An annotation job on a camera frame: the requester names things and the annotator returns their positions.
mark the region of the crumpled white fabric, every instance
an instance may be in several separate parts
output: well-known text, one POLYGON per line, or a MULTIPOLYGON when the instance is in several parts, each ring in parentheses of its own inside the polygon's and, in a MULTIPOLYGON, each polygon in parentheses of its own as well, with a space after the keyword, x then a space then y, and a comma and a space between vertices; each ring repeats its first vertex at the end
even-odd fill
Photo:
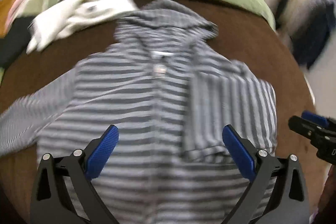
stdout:
POLYGON ((134 10, 138 8, 133 0, 64 0, 33 20, 33 35, 26 52, 42 51, 54 40, 134 10))

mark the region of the blue gripper pad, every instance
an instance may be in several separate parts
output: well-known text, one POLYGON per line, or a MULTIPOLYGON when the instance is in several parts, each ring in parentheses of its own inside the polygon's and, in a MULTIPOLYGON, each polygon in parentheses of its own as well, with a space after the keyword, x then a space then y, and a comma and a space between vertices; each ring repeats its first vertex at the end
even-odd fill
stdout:
POLYGON ((119 140, 119 131, 116 126, 108 128, 108 132, 97 145, 86 161, 85 177, 88 180, 98 178, 119 140))
POLYGON ((240 137, 237 137, 229 126, 225 126, 223 128, 222 138, 223 143, 228 149, 241 175, 244 178, 250 180, 250 182, 253 182, 257 176, 255 162, 243 144, 240 142, 240 137))
POLYGON ((314 114, 308 110, 305 110, 302 112, 301 118, 307 121, 313 122, 323 128, 327 128, 329 126, 329 122, 327 118, 314 114))

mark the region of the pink cloth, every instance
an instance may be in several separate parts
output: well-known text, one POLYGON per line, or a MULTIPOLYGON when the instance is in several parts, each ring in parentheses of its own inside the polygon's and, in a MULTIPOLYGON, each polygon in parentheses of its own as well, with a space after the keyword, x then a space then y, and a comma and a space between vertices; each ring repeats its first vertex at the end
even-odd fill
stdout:
POLYGON ((20 4, 23 2, 23 0, 15 0, 12 7, 10 8, 8 15, 7 15, 7 19, 5 22, 5 32, 7 33, 9 31, 9 29, 12 26, 12 23, 14 21, 14 19, 16 18, 16 11, 19 8, 20 4))

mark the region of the silver bolt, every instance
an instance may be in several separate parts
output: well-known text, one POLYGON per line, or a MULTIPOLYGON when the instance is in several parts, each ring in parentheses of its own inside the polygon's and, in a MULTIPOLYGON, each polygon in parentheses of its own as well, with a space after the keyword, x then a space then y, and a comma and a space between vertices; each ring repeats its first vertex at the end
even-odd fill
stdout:
POLYGON ((292 154, 290 158, 291 158, 291 160, 293 160, 293 161, 297 161, 297 156, 295 156, 294 154, 292 154))
POLYGON ((267 152, 265 150, 259 150, 259 155, 262 157, 266 157, 267 156, 267 152))
POLYGON ((43 155, 42 159, 48 160, 50 158, 50 154, 46 153, 43 155))
POLYGON ((83 153, 82 150, 77 149, 77 150, 75 150, 75 151, 73 152, 73 155, 74 155, 75 157, 78 157, 78 156, 80 156, 82 153, 83 153))

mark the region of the hoodie sleeve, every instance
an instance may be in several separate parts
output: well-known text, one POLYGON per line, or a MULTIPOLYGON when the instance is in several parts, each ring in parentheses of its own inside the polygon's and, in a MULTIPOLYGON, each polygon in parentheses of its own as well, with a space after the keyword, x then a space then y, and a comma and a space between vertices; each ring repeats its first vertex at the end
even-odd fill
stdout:
POLYGON ((0 116, 0 156, 35 143, 38 132, 69 105, 76 70, 75 67, 36 93, 17 99, 0 116))

